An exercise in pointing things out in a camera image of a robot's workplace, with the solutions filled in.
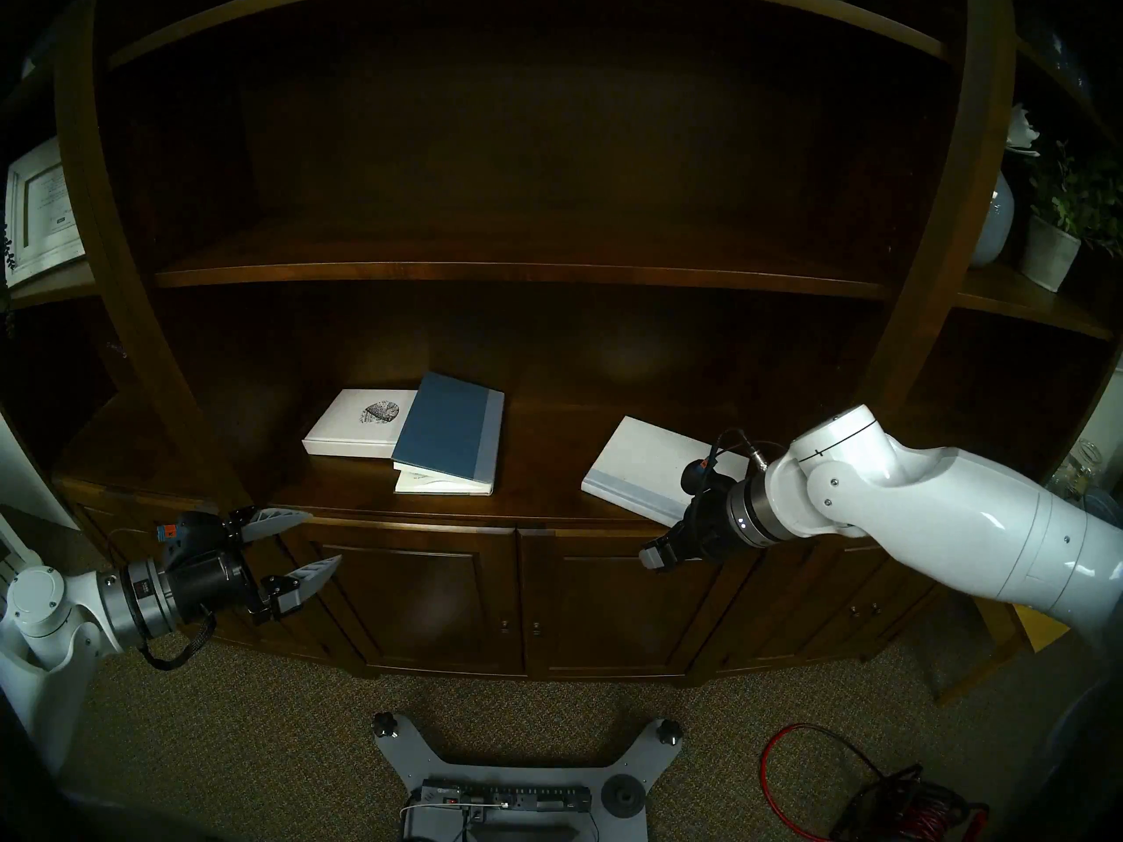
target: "glass jar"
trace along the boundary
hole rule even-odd
[[[1080,439],[1049,478],[1046,488],[1067,501],[1079,501],[1088,486],[1096,484],[1103,461],[1099,448],[1090,440]]]

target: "gray carpet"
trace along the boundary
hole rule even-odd
[[[757,757],[793,721],[833,727],[883,769],[923,761],[925,776],[987,799],[1001,824],[1019,776],[1069,701],[1092,680],[1074,635],[1024,653],[955,706],[933,687],[987,650],[966,598],[952,598],[868,663],[795,668],[696,689],[611,683],[515,683],[384,676],[212,644],[162,674],[131,652],[108,659],[64,772],[70,787],[193,818],[231,838],[392,840],[405,790],[371,739],[380,710],[409,714],[446,758],[611,762],[651,717],[686,730],[651,793],[651,839],[791,840],[765,805]],[[174,648],[165,644],[164,653]],[[774,793],[825,832],[865,776],[811,733],[785,740]]]

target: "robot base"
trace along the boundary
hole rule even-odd
[[[678,756],[683,733],[675,722],[656,719],[610,767],[528,769],[446,763],[413,722],[391,713],[375,716],[375,743],[410,794],[419,791],[427,779],[439,779],[465,787],[513,790],[587,788],[592,795],[591,812],[515,811],[471,804],[460,808],[411,808],[403,824],[402,839],[407,842],[460,842],[462,831],[463,842],[647,842],[643,802],[656,779]]]

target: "cabinet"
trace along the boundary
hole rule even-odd
[[[314,520],[292,533],[310,558],[344,556],[325,600],[368,666],[522,674],[514,529]]]
[[[691,678],[871,656],[933,588],[869,540],[829,537],[769,549],[699,653]]]
[[[1011,0],[873,7],[85,0],[0,103],[9,162],[57,132],[93,281],[17,291],[6,415],[45,474],[89,484],[65,493],[122,559],[200,501],[317,514],[250,560],[343,551],[338,578],[225,639],[557,678],[871,653],[930,596],[880,550],[650,574],[658,529],[579,488],[624,415],[785,442],[864,401],[909,446],[1034,477],[1083,427],[1119,266],[1081,251],[1046,294],[1015,239],[967,272],[988,127],[1015,75],[1035,115],[1058,90],[1025,85]],[[340,388],[430,370],[505,393],[494,495],[396,495],[389,465],[300,447]]]
[[[186,510],[213,512],[213,505],[199,500],[115,491],[60,477],[55,478],[55,485],[86,536],[118,566],[146,558],[161,561],[158,525],[174,522]],[[246,561],[258,579],[268,574],[286,574],[296,567],[272,538],[250,546]],[[355,650],[314,600],[299,615],[281,622],[254,625],[245,612],[236,610],[220,612],[217,619],[216,639],[343,667],[354,666],[357,660]]]
[[[539,678],[681,676],[741,579],[747,553],[674,573],[640,564],[661,529],[520,530],[527,670]]]

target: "potted plant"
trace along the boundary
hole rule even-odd
[[[16,269],[16,257],[11,253],[11,241],[8,240],[8,227],[3,230],[3,247],[0,253],[0,324],[8,332],[9,338],[16,337],[16,311],[12,308],[11,293],[8,291],[8,272]]]
[[[1123,193],[1119,163],[1099,154],[1085,163],[1069,156],[1057,141],[1053,156],[1031,161],[1030,230],[1022,257],[1022,273],[1039,286],[1056,292],[1072,266],[1080,242],[1120,253],[1120,214]]]

